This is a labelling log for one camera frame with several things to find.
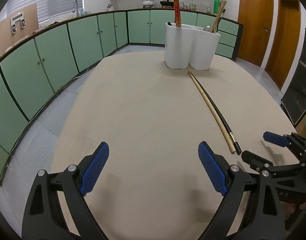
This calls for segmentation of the white cooking pot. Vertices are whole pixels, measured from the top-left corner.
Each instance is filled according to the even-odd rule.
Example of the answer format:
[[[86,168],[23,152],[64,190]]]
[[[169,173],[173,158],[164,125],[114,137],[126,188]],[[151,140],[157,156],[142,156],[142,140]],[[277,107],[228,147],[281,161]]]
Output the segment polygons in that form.
[[[142,0],[142,6],[144,8],[152,8],[154,7],[154,4],[155,4],[154,0]]]

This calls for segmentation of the white double utensil holder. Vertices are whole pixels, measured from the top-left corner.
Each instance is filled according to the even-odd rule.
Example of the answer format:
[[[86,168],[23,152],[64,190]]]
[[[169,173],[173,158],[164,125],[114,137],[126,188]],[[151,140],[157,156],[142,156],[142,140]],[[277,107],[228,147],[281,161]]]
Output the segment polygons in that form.
[[[202,27],[166,23],[164,62],[170,69],[208,70],[221,35]]]

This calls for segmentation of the green thermos jug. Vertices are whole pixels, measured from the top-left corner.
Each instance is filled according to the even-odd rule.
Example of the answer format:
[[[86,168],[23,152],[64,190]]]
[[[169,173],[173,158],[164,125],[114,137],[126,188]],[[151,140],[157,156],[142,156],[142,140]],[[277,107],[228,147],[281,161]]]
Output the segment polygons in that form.
[[[219,12],[220,7],[221,7],[221,0],[214,0],[213,14],[217,14]]]

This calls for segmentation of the chrome sink faucet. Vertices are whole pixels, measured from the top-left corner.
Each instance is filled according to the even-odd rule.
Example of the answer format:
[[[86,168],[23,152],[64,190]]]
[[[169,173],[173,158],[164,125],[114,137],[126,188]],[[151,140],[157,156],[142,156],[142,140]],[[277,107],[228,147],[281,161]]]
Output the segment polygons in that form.
[[[78,0],[73,0],[72,12],[75,13],[75,17],[79,17]]]

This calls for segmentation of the green lower kitchen cabinets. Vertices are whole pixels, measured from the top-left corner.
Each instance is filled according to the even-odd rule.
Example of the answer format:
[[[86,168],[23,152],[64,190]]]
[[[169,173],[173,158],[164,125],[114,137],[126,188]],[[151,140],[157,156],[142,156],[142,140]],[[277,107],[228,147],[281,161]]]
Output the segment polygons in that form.
[[[172,9],[102,12],[56,23],[0,58],[0,181],[29,122],[78,74],[127,44],[163,46]]]

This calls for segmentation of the black chopstick silver band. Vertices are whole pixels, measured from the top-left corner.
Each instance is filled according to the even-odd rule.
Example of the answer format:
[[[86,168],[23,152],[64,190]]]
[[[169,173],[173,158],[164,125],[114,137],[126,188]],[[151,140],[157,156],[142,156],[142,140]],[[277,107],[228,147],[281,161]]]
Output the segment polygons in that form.
[[[235,150],[236,150],[236,154],[237,154],[237,155],[240,155],[240,154],[242,153],[242,150],[241,150],[241,147],[240,147],[238,141],[237,141],[236,138],[235,138],[235,135],[234,135],[233,131],[231,130],[229,124],[226,122],[224,116],[222,115],[222,113],[220,112],[220,110],[218,109],[218,107],[216,106],[216,104],[214,103],[214,101],[212,100],[212,98],[209,96],[209,94],[207,93],[207,91],[204,89],[203,85],[201,85],[201,86],[202,86],[203,91],[206,93],[207,98],[210,100],[212,106],[213,106],[214,109],[216,110],[216,113],[219,115],[219,117],[220,117],[222,123],[224,124],[225,129],[227,130],[227,132],[228,132],[228,134],[229,134],[229,137],[230,137],[230,139],[231,139],[232,142],[233,142],[233,145],[234,145]]]

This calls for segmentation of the black appliance glass door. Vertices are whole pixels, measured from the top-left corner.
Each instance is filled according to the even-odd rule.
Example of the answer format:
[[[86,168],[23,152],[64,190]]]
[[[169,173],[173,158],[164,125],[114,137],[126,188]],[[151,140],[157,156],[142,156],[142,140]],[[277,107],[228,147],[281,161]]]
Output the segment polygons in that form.
[[[297,126],[306,114],[306,30],[297,68],[280,105],[293,126]]]

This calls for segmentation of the brown wooden door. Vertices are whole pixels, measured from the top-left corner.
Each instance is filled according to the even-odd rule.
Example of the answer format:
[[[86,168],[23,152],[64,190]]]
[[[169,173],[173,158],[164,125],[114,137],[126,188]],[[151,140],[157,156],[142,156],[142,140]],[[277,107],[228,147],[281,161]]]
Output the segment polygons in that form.
[[[243,32],[237,57],[261,66],[273,22],[274,0],[240,0],[238,22]]]
[[[291,69],[301,27],[299,0],[279,0],[274,41],[265,71],[282,88]]]

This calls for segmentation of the plain bamboo chopstick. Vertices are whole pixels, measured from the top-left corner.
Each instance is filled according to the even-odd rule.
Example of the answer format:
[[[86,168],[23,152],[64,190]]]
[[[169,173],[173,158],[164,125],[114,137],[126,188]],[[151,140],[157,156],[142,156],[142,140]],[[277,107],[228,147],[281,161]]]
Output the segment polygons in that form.
[[[217,16],[216,16],[216,19],[215,19],[214,22],[213,22],[213,25],[212,25],[211,28],[209,29],[209,32],[210,32],[210,33],[215,33],[215,32],[216,32],[216,28],[217,28],[217,26],[218,26],[219,20],[220,20],[222,14],[223,14],[224,11],[225,11],[226,3],[227,3],[227,1],[225,1],[225,0],[221,1],[220,10],[219,10],[219,12],[218,12],[218,14],[217,14]]]
[[[203,97],[203,100],[207,104],[207,106],[208,106],[209,110],[211,111],[213,117],[215,118],[216,123],[218,124],[218,126],[219,126],[219,128],[220,128],[220,130],[221,130],[221,132],[222,132],[222,134],[223,134],[223,136],[225,138],[225,141],[226,141],[226,143],[228,145],[228,148],[229,148],[230,152],[232,154],[235,154],[236,150],[235,150],[235,147],[233,145],[233,142],[230,139],[229,134],[228,134],[227,130],[225,129],[225,126],[222,123],[219,115],[216,113],[216,110],[212,106],[210,100],[207,98],[206,93],[203,91],[202,86],[199,85],[199,83],[197,82],[197,79],[195,77],[193,77],[193,74],[191,72],[188,72],[188,74],[189,74],[190,78],[192,79],[193,83],[196,85],[196,88],[198,89],[199,93]]]

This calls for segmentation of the black wok on stove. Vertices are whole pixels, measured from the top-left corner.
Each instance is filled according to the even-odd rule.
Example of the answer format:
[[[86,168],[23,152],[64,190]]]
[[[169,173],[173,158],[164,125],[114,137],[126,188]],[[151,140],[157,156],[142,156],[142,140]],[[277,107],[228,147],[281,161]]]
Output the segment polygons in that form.
[[[171,1],[171,0],[163,0],[163,1],[160,1],[160,5],[163,8],[173,8],[174,7],[174,2]]]

